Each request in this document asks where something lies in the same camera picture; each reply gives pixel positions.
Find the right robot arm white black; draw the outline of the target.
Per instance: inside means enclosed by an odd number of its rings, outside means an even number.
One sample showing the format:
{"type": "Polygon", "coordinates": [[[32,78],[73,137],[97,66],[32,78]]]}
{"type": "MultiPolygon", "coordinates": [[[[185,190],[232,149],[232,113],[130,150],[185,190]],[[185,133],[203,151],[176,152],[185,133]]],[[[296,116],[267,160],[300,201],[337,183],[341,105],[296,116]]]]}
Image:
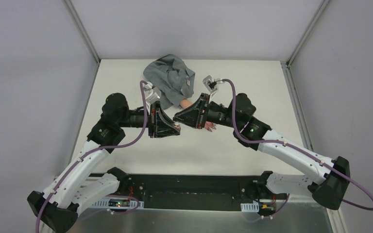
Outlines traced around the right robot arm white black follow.
{"type": "Polygon", "coordinates": [[[301,176],[267,172],[266,180],[256,186],[259,197],[268,199],[280,193],[306,195],[325,208],[340,208],[349,185],[348,160],[341,156],[333,160],[286,142],[277,131],[253,116],[256,107],[244,93],[237,94],[236,103],[228,107],[209,99],[208,94],[201,93],[190,107],[176,113],[173,120],[195,129],[201,129],[207,121],[237,126],[238,133],[233,135],[241,145],[269,154],[302,172],[301,176]]]}

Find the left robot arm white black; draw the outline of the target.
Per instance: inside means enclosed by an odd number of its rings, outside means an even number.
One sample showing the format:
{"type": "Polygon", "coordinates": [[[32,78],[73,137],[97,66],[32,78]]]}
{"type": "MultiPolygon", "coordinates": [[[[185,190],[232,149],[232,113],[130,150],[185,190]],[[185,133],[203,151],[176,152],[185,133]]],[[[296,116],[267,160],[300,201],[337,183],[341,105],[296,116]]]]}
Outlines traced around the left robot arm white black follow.
{"type": "Polygon", "coordinates": [[[115,149],[134,145],[148,131],[151,138],[178,136],[179,124],[171,120],[158,101],[130,110],[121,93],[109,95],[100,120],[93,126],[77,157],[42,192],[33,191],[27,202],[37,217],[35,231],[45,224],[55,233],[67,232],[87,208],[109,194],[124,196],[129,189],[123,171],[114,167],[81,189],[94,168],[115,149]]]}

